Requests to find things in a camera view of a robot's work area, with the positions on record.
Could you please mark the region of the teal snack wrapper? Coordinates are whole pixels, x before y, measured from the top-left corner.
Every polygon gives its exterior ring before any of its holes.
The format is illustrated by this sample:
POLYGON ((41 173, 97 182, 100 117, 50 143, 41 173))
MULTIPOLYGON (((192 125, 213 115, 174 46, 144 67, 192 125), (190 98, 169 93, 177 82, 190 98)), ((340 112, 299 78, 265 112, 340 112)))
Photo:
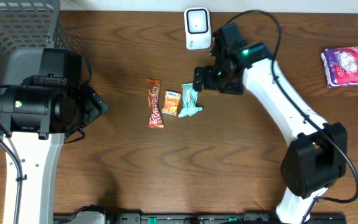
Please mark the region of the teal snack wrapper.
POLYGON ((196 105, 198 100, 198 92, 193 88, 192 83, 182 84, 183 90, 183 104, 182 109, 178 115, 179 118, 183 118, 185 116, 193 116, 197 112, 202 111, 202 107, 196 105))

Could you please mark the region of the orange snack packet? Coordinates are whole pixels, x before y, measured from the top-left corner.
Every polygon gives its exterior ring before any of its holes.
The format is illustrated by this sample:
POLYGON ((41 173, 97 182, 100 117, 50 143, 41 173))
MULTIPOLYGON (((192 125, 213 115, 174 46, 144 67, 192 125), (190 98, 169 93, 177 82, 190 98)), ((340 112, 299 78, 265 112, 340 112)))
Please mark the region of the orange snack packet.
POLYGON ((162 113, 176 116, 180 100, 181 93, 166 91, 162 113))

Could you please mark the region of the red chocolate bar wrapper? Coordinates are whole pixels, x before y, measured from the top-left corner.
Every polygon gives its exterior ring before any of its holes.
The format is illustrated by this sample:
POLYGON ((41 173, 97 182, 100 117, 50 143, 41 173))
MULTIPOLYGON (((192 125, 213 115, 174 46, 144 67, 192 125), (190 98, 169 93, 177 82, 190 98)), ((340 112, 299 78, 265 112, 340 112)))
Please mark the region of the red chocolate bar wrapper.
POLYGON ((164 123, 158 108, 161 81, 146 79, 149 99, 149 128, 163 129, 164 123))

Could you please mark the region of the pink purple tissue pack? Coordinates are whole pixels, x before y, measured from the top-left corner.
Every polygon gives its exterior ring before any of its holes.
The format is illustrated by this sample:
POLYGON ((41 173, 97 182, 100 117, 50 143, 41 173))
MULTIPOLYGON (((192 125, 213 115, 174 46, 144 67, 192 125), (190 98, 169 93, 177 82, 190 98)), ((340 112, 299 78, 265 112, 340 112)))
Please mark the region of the pink purple tissue pack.
POLYGON ((327 87, 358 86, 358 47, 325 49, 320 56, 327 87))

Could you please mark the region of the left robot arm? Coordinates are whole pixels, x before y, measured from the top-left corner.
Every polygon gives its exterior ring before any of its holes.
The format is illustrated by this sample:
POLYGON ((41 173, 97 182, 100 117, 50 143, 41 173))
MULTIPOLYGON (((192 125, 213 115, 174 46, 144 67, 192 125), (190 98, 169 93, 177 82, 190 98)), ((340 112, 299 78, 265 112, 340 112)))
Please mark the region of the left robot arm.
POLYGON ((53 223, 55 179, 64 144, 108 111, 78 77, 33 75, 0 96, 6 146, 4 223, 53 223))

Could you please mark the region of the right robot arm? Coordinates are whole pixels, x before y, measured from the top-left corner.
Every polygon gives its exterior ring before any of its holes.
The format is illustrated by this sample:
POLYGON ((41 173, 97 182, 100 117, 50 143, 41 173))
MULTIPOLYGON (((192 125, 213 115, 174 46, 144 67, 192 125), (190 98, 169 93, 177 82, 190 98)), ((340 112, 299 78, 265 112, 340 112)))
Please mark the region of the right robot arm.
POLYGON ((282 223, 309 221, 316 202, 346 173, 346 129, 307 105, 264 44, 235 42, 213 48, 212 55, 214 65, 195 68, 195 90, 256 97, 288 146, 280 166, 286 190, 275 214, 282 223))

